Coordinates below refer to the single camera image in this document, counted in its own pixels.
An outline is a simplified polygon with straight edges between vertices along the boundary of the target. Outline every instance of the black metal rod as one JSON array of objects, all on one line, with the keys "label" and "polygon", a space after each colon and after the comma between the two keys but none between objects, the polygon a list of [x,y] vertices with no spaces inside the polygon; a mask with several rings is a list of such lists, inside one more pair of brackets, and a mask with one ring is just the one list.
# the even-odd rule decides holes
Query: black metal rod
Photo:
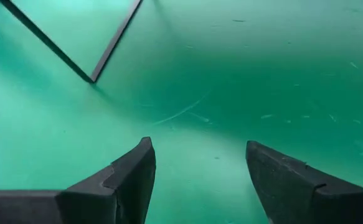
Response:
[{"label": "black metal rod", "polygon": [[20,20],[37,38],[60,57],[77,75],[88,83],[93,81],[75,62],[68,57],[43,31],[41,31],[11,0],[0,0],[1,4]]},{"label": "black metal rod", "polygon": [[100,77],[101,72],[105,68],[105,65],[106,65],[108,59],[110,58],[115,47],[118,45],[121,37],[123,36],[123,33],[125,32],[125,30],[127,29],[128,25],[129,25],[130,21],[136,14],[137,9],[141,5],[141,2],[142,2],[142,0],[134,1],[133,6],[131,7],[131,10],[129,11],[129,14],[126,16],[126,19],[124,19],[124,21],[121,23],[120,27],[116,31],[116,34],[112,37],[110,43],[106,47],[104,54],[101,56],[100,60],[98,61],[96,67],[94,68],[93,74],[91,76],[91,78],[94,82],[96,82],[98,80],[98,78]]}]

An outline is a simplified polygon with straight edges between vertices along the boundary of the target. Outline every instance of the green surface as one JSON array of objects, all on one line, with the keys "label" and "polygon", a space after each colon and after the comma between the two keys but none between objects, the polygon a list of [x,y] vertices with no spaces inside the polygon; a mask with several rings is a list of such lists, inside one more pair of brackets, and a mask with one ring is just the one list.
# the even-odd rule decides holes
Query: green surface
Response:
[{"label": "green surface", "polygon": [[[16,2],[86,69],[130,3]],[[0,189],[66,188],[143,136],[148,224],[267,223],[248,139],[363,186],[363,0],[144,0],[96,86],[0,6]]]}]

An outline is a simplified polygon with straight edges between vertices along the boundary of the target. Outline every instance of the black clamp jaw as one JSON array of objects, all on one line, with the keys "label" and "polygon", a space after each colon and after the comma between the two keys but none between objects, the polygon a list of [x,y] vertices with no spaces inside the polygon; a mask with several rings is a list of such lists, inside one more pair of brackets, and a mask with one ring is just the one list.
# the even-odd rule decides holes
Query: black clamp jaw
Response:
[{"label": "black clamp jaw", "polygon": [[363,224],[362,187],[255,141],[246,160],[270,223]]},{"label": "black clamp jaw", "polygon": [[66,190],[0,190],[0,223],[142,224],[156,171],[150,138]]}]

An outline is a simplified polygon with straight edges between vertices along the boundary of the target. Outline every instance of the green floor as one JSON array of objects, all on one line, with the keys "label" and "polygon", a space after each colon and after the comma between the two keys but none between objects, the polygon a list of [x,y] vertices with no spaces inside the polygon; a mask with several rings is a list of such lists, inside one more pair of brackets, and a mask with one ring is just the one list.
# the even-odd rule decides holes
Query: green floor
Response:
[{"label": "green floor", "polygon": [[[14,2],[87,72],[131,5]],[[66,188],[143,136],[147,224],[267,223],[249,139],[363,186],[363,0],[144,0],[96,86],[0,5],[0,189]]]}]

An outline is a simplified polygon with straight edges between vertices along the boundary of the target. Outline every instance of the scratch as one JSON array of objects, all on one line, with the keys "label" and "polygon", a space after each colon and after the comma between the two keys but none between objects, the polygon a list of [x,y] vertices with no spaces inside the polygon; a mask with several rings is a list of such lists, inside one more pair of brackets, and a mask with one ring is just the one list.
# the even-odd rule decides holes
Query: scratch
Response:
[{"label": "scratch", "polygon": [[155,122],[155,123],[153,123],[153,125],[155,126],[155,125],[159,125],[159,124],[162,124],[162,123],[165,123],[166,121],[170,121],[170,120],[172,120],[172,119],[174,119],[174,118],[176,118],[176,117],[178,117],[178,116],[180,116],[180,115],[182,115],[182,114],[184,114],[185,112],[187,112],[187,111],[189,111],[189,110],[191,110],[191,109],[193,109],[194,107],[196,107],[209,93],[210,93],[211,91],[208,91],[206,94],[204,94],[203,95],[203,97],[201,97],[199,100],[197,100],[195,103],[193,103],[193,104],[191,104],[191,105],[189,105],[189,106],[187,106],[187,107],[185,107],[184,109],[182,109],[182,110],[180,110],[180,112],[178,112],[178,113],[176,113],[175,115],[173,115],[173,116],[170,116],[170,117],[168,117],[168,118],[165,118],[165,119],[162,119],[162,120],[160,120],[160,121],[157,121],[157,122]]},{"label": "scratch", "polygon": [[336,122],[336,119],[335,119],[334,116],[332,116],[332,115],[329,114],[329,117],[333,120],[333,122]]},{"label": "scratch", "polygon": [[199,116],[198,114],[195,114],[195,113],[192,113],[192,112],[188,112],[189,114],[195,116],[196,118],[199,118],[201,121],[205,122],[205,123],[208,123],[210,120],[203,117],[203,116]]},{"label": "scratch", "polygon": [[266,114],[260,117],[260,119],[266,119],[266,118],[271,118],[272,116],[274,116],[273,114]]},{"label": "scratch", "polygon": [[358,69],[357,65],[355,65],[354,62],[350,62],[351,66],[353,66],[354,68]]}]

